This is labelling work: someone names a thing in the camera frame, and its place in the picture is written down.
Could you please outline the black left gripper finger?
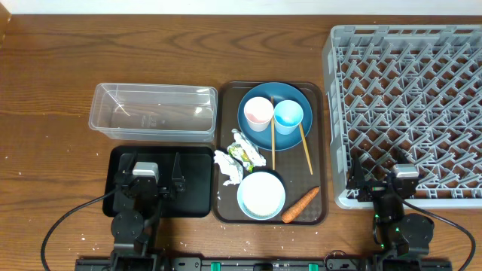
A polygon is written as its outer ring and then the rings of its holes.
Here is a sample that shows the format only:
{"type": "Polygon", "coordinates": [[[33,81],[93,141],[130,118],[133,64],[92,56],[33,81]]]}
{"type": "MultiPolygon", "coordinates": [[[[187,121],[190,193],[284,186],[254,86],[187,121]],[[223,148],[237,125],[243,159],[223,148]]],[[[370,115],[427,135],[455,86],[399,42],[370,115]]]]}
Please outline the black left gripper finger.
{"type": "Polygon", "coordinates": [[[173,169],[172,169],[172,181],[174,183],[184,183],[185,178],[182,174],[181,164],[180,164],[181,154],[177,152],[175,154],[173,169]]]}
{"type": "Polygon", "coordinates": [[[133,173],[133,169],[135,167],[135,164],[137,162],[137,157],[138,157],[138,154],[137,152],[133,152],[131,157],[130,157],[130,160],[127,164],[127,167],[123,170],[123,174],[132,174],[133,173]]]}

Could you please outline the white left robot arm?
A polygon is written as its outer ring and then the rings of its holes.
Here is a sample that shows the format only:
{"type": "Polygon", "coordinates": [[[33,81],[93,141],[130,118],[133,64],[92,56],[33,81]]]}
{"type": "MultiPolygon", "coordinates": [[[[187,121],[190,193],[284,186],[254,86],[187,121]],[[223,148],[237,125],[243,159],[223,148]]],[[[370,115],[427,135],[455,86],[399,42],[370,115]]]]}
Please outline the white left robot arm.
{"type": "Polygon", "coordinates": [[[175,155],[168,182],[160,180],[156,163],[139,162],[133,153],[127,166],[114,175],[114,184],[133,203],[121,208],[111,223],[114,249],[109,269],[170,270],[169,259],[153,246],[163,205],[185,191],[180,154],[175,155]]]}

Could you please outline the orange carrot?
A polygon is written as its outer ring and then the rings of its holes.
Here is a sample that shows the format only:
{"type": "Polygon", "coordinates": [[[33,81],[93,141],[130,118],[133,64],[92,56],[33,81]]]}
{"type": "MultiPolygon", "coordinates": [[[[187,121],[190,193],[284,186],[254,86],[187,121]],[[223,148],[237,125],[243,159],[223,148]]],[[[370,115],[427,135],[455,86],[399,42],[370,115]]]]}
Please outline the orange carrot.
{"type": "Polygon", "coordinates": [[[291,223],[311,203],[319,191],[320,187],[314,187],[302,196],[294,205],[282,214],[282,222],[285,224],[291,223]]]}

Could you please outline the pile of white rice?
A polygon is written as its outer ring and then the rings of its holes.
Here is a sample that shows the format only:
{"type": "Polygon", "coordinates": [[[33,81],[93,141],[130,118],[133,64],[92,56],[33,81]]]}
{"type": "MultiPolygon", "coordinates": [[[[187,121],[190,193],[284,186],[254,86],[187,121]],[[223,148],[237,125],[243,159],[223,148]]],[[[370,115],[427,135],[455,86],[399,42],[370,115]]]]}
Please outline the pile of white rice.
{"type": "Polygon", "coordinates": [[[283,189],[279,181],[272,178],[243,182],[241,199],[244,207],[253,216],[273,215],[282,201],[283,189]]]}

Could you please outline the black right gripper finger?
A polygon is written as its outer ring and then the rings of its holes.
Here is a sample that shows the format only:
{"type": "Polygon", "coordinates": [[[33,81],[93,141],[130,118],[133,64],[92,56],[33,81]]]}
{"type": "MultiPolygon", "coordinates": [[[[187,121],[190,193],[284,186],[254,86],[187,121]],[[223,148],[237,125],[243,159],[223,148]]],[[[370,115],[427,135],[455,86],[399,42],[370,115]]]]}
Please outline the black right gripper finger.
{"type": "Polygon", "coordinates": [[[352,155],[352,167],[349,171],[349,183],[362,183],[365,181],[365,174],[357,153],[352,155]]]}
{"type": "Polygon", "coordinates": [[[410,164],[410,161],[407,159],[403,149],[394,147],[393,154],[397,164],[410,164]]]}

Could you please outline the white tissue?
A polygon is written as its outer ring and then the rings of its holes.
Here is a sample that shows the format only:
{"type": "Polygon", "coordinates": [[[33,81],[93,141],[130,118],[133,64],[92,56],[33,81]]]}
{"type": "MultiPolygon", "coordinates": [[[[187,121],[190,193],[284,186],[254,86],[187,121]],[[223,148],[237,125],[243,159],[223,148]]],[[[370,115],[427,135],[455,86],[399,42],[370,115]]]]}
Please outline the white tissue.
{"type": "Polygon", "coordinates": [[[223,183],[224,186],[240,184],[243,180],[243,167],[230,155],[216,150],[214,163],[218,164],[221,174],[229,176],[223,183]]]}

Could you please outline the green food wrapper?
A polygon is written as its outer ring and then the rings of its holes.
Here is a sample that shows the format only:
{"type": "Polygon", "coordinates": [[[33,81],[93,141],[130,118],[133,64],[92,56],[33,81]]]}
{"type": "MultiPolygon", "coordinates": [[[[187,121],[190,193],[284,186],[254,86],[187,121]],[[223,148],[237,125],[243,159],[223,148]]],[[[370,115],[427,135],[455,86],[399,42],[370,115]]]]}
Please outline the green food wrapper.
{"type": "Polygon", "coordinates": [[[241,162],[248,172],[253,172],[255,167],[267,165],[266,159],[260,154],[258,147],[254,145],[243,132],[232,129],[234,142],[227,147],[227,152],[233,158],[241,162]]]}

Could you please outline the light blue rice bowl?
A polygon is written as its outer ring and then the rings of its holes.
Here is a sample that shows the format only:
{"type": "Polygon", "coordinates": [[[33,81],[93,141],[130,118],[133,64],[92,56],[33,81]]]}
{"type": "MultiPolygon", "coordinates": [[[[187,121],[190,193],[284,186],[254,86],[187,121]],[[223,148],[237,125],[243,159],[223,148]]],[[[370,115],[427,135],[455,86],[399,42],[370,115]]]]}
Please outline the light blue rice bowl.
{"type": "Polygon", "coordinates": [[[266,221],[276,217],[285,205],[285,188],[269,172],[253,172],[246,176],[236,192],[238,206],[251,219],[266,221]]]}

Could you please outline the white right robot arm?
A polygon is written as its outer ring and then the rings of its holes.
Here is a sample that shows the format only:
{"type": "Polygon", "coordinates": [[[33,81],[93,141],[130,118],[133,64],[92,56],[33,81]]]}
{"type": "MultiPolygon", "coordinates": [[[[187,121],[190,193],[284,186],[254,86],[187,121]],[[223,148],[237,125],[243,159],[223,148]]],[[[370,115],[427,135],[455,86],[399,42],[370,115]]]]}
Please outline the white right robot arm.
{"type": "Polygon", "coordinates": [[[359,264],[361,270],[421,270],[421,258],[429,254],[434,222],[420,214],[405,214],[404,200],[413,196],[419,172],[399,153],[398,162],[383,180],[366,179],[360,159],[352,156],[346,188],[357,190],[359,202],[372,202],[374,241],[382,247],[359,264]]]}

